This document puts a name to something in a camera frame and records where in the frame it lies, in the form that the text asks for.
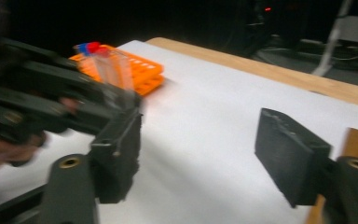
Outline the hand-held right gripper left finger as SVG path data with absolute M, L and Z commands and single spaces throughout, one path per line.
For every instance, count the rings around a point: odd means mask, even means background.
M 135 108 L 112 118 L 91 142 L 89 162 L 100 203 L 123 201 L 139 170 L 142 114 Z

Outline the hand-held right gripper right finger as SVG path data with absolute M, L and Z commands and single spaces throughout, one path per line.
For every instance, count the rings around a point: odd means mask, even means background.
M 292 207 L 314 205 L 331 145 L 286 114 L 262 108 L 255 155 Z

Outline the red-capped clear test tube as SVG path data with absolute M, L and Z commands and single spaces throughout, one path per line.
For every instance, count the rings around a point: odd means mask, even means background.
M 117 72 L 112 64 L 110 49 L 99 42 L 90 42 L 86 45 L 89 55 L 92 57 L 98 75 L 104 84 L 118 86 Z
M 132 74 L 130 61 L 126 54 L 117 50 L 110 49 L 110 57 L 112 60 L 112 64 L 115 67 L 117 72 L 118 86 L 124 90 L 134 90 L 133 82 L 132 82 Z

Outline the orange test tube rack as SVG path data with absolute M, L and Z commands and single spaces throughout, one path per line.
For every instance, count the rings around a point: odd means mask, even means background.
M 107 46 L 110 49 L 117 49 L 109 45 L 101 45 Z M 133 87 L 137 93 L 142 96 L 145 96 L 163 83 L 163 66 L 161 64 L 128 53 L 121 49 L 117 50 L 123 52 L 129 58 Z

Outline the blue-capped clear test tube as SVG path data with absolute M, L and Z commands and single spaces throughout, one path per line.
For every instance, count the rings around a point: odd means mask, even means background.
M 78 70 L 92 79 L 99 81 L 100 78 L 98 77 L 95 62 L 88 49 L 88 43 L 75 45 L 74 51 L 76 55 L 72 57 L 72 60 L 76 62 Z

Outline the grey metal stand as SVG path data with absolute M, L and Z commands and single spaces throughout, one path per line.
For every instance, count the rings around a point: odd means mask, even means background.
M 341 7 L 336 15 L 336 19 L 332 26 L 331 32 L 328 36 L 327 43 L 324 48 L 324 53 L 318 64 L 318 66 L 312 71 L 312 74 L 317 77 L 324 77 L 331 69 L 333 54 L 337 45 L 337 42 L 341 35 L 341 29 L 344 26 L 345 18 L 347 17 L 353 0 L 343 0 Z

